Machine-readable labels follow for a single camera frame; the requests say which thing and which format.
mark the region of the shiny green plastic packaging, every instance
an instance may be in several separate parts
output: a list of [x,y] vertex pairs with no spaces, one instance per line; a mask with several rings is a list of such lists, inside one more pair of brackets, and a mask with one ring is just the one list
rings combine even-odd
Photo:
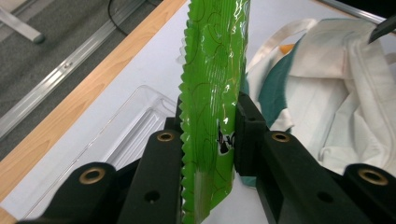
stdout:
[[234,117],[245,75],[248,12],[248,0],[191,0],[179,86],[183,223],[201,223],[232,189]]

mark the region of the gray carpet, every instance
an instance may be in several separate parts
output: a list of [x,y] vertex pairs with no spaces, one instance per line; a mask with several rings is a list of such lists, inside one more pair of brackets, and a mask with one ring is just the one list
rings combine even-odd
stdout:
[[[126,0],[114,0],[112,11]],[[120,27],[130,33],[160,3],[145,2]],[[55,0],[27,23],[46,37],[35,45],[19,34],[0,42],[0,117],[56,68],[106,21],[107,0]],[[26,119],[0,142],[2,160],[124,38],[114,31],[107,41]]]

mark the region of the canvas bag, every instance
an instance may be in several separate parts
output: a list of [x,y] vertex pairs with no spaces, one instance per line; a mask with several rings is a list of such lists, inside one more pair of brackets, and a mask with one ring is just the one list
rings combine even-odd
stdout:
[[[273,131],[289,131],[324,167],[342,174],[367,163],[396,175],[396,85],[375,25],[301,20],[276,32],[247,67],[245,92]],[[290,53],[279,44],[306,34]],[[243,178],[254,185],[254,179]]]

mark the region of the black cable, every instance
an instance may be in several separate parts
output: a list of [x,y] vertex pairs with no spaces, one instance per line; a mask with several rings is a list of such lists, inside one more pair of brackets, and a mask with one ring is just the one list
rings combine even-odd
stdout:
[[120,33],[122,33],[123,35],[127,36],[128,34],[127,34],[125,31],[123,31],[123,30],[116,24],[116,22],[113,20],[113,16],[112,16],[111,13],[110,13],[110,8],[111,8],[111,4],[112,4],[112,3],[113,3],[113,0],[109,0],[109,1],[108,1],[108,5],[107,5],[107,15],[108,15],[108,17],[110,18],[111,22],[113,22],[114,26],[116,26],[116,29],[117,29]]

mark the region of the wooden table edge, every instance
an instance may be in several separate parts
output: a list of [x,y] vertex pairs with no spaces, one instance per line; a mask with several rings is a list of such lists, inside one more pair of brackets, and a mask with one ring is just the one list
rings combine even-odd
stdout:
[[[0,201],[7,197],[185,2],[186,0],[163,0],[0,162]],[[0,207],[1,223],[15,221],[13,216]]]

